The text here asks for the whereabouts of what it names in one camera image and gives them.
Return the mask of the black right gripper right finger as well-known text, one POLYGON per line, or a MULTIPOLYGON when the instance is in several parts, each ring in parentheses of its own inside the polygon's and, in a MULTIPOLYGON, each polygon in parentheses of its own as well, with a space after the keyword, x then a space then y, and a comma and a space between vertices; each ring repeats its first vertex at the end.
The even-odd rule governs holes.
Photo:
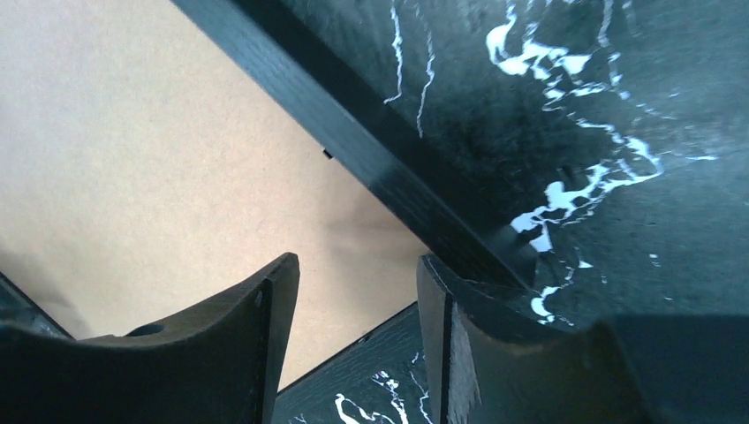
POLYGON ((431 254, 417 265, 436 423, 745 423, 748 320, 628 315, 566 333, 431 254))

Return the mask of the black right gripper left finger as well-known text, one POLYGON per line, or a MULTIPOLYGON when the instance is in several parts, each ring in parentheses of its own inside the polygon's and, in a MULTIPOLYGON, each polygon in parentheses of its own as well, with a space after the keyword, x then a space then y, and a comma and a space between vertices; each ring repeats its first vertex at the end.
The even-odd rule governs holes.
POLYGON ((123 336, 1 324, 4 423, 269 423, 299 288, 285 253, 123 336))

